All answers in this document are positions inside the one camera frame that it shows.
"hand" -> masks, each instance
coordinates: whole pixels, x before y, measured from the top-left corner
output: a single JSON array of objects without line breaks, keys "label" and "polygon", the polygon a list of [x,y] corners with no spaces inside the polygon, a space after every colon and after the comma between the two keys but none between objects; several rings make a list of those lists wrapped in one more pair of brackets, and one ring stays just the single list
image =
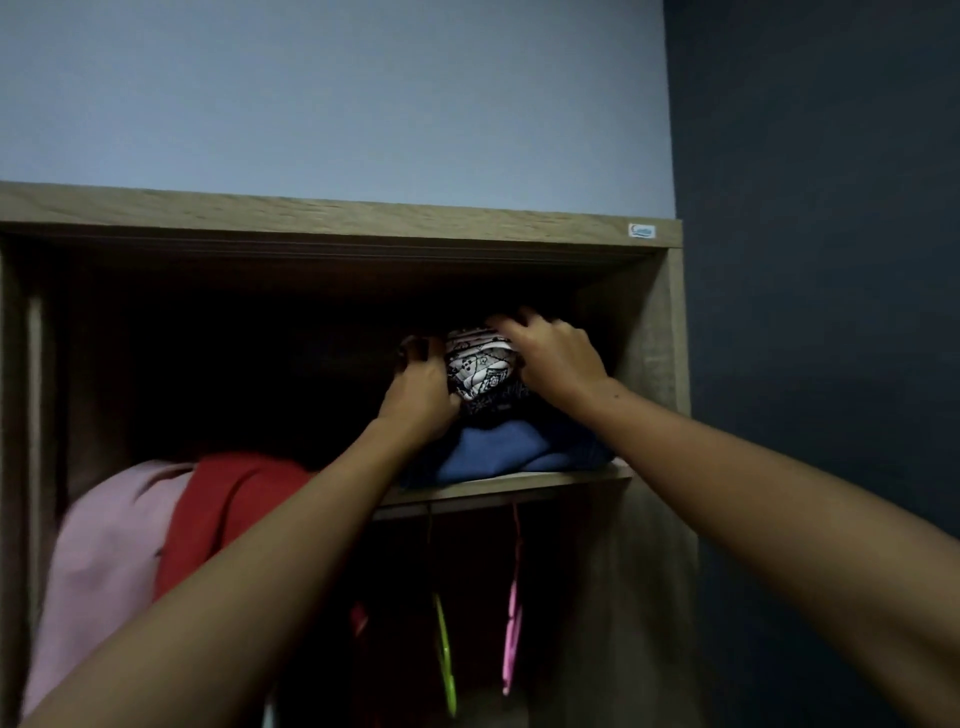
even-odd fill
[{"label": "hand", "polygon": [[446,432],[460,412],[461,400],[446,389],[444,342],[431,336],[425,361],[416,342],[409,342],[404,348],[406,368],[394,376],[377,419],[402,428],[419,447]]},{"label": "hand", "polygon": [[502,315],[491,316],[487,326],[510,339],[523,357],[523,382],[553,406],[572,415],[572,410],[598,386],[611,382],[600,354],[582,328],[560,320],[551,323],[525,306],[520,314],[526,319],[526,326]]}]

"blue folded shirt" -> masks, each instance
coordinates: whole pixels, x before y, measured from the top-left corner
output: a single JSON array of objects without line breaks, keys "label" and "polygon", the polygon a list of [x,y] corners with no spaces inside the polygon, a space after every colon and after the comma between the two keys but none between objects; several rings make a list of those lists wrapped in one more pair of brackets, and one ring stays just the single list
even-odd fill
[{"label": "blue folded shirt", "polygon": [[508,412],[464,419],[430,444],[400,476],[404,488],[429,488],[507,473],[591,471],[612,451],[586,427],[538,397]]}]

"folded clothes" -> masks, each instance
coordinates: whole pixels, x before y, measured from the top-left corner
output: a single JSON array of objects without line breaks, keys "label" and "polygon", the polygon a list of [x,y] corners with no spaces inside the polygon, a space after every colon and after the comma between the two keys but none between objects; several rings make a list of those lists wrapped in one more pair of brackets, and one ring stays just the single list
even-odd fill
[{"label": "folded clothes", "polygon": [[596,435],[536,396],[507,412],[455,423],[400,476],[404,488],[429,488],[506,473],[590,471],[613,460]]},{"label": "folded clothes", "polygon": [[517,375],[510,339],[492,328],[465,328],[446,336],[446,375],[464,401],[465,415],[509,409],[530,394]]}]

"wardrobe top panel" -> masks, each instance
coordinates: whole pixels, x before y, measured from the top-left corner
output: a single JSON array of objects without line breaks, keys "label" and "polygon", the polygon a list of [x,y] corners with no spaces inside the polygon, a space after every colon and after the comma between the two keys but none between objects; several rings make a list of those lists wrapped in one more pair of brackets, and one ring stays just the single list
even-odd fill
[{"label": "wardrobe top panel", "polygon": [[0,231],[128,244],[330,240],[483,242],[533,248],[679,248],[679,220],[564,212],[300,200],[120,187],[0,182]]}]

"black and white patterned cloth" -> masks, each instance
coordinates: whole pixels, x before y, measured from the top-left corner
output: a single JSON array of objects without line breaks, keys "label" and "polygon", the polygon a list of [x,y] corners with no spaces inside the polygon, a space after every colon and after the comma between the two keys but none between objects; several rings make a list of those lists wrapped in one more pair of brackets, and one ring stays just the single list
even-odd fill
[{"label": "black and white patterned cloth", "polygon": [[510,340],[492,328],[465,328],[446,336],[446,375],[466,414],[509,409],[529,396],[516,365]]}]

